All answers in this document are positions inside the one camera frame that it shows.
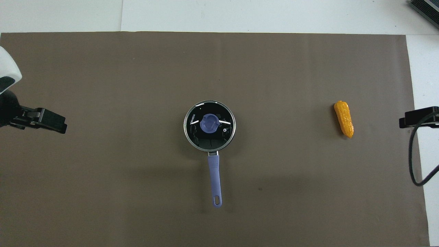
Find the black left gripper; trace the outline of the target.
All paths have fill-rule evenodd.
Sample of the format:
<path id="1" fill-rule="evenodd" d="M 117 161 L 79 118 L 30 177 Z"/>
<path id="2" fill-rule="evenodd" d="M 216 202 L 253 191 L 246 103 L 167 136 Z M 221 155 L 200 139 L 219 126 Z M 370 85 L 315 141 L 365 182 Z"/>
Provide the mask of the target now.
<path id="1" fill-rule="evenodd" d="M 18 119 L 21 116 L 22 108 L 17 96 L 10 90 L 6 90 L 0 96 L 0 127 L 6 125 L 24 130 L 25 128 L 45 129 L 65 134 L 67 131 L 66 118 L 46 108 L 35 108 L 24 111 L 25 119 Z"/>

